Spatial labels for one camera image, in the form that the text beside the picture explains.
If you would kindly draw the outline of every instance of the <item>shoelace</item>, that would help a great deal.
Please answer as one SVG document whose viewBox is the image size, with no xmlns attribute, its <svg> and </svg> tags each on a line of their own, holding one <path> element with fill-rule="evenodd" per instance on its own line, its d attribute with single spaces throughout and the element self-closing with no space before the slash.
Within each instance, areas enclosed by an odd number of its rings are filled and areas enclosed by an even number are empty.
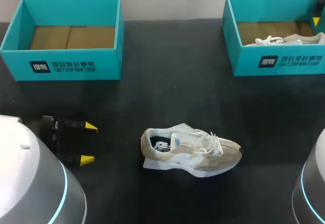
<svg viewBox="0 0 325 224">
<path fill-rule="evenodd" d="M 257 43 L 258 45 L 281 45 L 283 42 L 284 42 L 283 38 L 272 37 L 270 35 L 266 38 L 266 40 L 255 39 L 255 43 Z M 295 43 L 302 45 L 303 42 L 301 40 L 297 40 L 297 42 Z"/>
<path fill-rule="evenodd" d="M 202 140 L 206 139 L 206 140 L 208 140 L 210 142 L 210 145 L 212 146 L 212 148 L 209 151 L 207 151 L 207 149 L 205 147 L 200 147 L 199 149 L 204 150 L 204 152 L 195 151 L 195 153 L 197 153 L 197 154 L 209 154 L 211 151 L 214 151 L 214 153 L 212 155 L 218 155 L 218 156 L 223 155 L 222 145 L 220 143 L 219 138 L 215 134 L 213 134 L 211 132 L 211 135 L 210 135 L 207 132 L 202 131 L 200 129 L 196 129 L 196 131 L 198 131 L 197 134 L 201 134 L 201 137 L 199 137 L 196 140 L 196 142 L 199 142 L 199 141 L 202 141 Z"/>
</svg>

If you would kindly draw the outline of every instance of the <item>sneaker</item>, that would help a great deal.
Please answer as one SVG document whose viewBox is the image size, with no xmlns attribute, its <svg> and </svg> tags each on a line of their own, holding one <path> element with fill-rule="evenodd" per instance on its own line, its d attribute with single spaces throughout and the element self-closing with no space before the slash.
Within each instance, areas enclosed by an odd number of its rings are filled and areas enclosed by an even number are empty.
<svg viewBox="0 0 325 224">
<path fill-rule="evenodd" d="M 183 169 L 195 177 L 210 177 L 233 168 L 241 159 L 241 147 L 186 124 L 169 129 L 147 129 L 141 137 L 147 169 Z"/>
<path fill-rule="evenodd" d="M 255 44 L 258 45 L 310 45 L 310 44 L 325 44 L 325 34 L 319 33 L 316 36 L 304 37 L 300 35 L 291 35 L 286 38 L 268 36 L 266 40 L 255 39 Z"/>
</svg>

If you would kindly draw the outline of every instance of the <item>shoe box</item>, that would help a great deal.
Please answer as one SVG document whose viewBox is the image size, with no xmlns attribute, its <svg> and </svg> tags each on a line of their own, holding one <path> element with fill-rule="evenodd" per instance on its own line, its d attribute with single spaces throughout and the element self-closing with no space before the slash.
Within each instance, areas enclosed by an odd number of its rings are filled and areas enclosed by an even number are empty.
<svg viewBox="0 0 325 224">
<path fill-rule="evenodd" d="M 225 0 L 222 29 L 234 76 L 325 73 L 325 44 L 246 46 L 255 39 L 325 33 L 317 0 Z"/>
<path fill-rule="evenodd" d="M 118 80 L 120 0 L 21 0 L 1 45 L 16 81 Z"/>
</svg>

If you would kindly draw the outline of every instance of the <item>shoe tongue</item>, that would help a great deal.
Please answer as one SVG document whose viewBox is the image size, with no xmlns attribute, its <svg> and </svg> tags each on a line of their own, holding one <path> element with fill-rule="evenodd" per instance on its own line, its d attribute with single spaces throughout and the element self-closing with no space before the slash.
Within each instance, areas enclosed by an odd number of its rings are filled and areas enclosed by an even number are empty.
<svg viewBox="0 0 325 224">
<path fill-rule="evenodd" d="M 210 143 L 208 140 L 203 139 L 197 142 L 200 137 L 201 135 L 196 136 L 186 133 L 174 132 L 172 133 L 171 137 L 171 150 L 178 148 L 182 144 L 186 144 L 194 148 L 209 148 Z"/>
</svg>

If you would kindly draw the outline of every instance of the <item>white robot body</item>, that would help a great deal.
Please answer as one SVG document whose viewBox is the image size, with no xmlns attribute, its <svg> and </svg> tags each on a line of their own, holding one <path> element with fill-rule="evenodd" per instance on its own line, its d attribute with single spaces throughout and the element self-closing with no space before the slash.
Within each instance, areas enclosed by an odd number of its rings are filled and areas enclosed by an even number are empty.
<svg viewBox="0 0 325 224">
<path fill-rule="evenodd" d="M 19 121 L 0 116 L 0 224 L 84 224 L 79 182 Z"/>
<path fill-rule="evenodd" d="M 296 181 L 292 208 L 298 224 L 325 224 L 325 130 Z"/>
</svg>

